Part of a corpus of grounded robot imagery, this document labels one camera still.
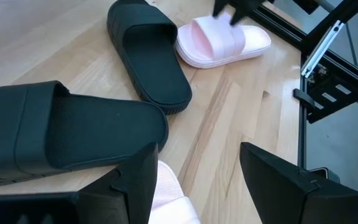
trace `wood grain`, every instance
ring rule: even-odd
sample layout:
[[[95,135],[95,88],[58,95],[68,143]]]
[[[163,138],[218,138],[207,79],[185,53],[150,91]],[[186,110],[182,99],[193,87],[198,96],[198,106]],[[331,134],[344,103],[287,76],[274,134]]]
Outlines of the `wood grain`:
[[[0,0],[0,86],[60,80],[72,93],[139,100],[106,31],[113,2]],[[148,2],[178,26],[213,8],[211,0]],[[240,142],[296,162],[299,104],[291,92],[300,85],[300,52],[267,32],[272,47],[261,57],[204,70],[178,59],[193,99],[168,117],[170,135],[159,158],[178,176],[202,223],[260,223],[239,164]],[[0,186],[0,194],[78,190],[113,168]]]

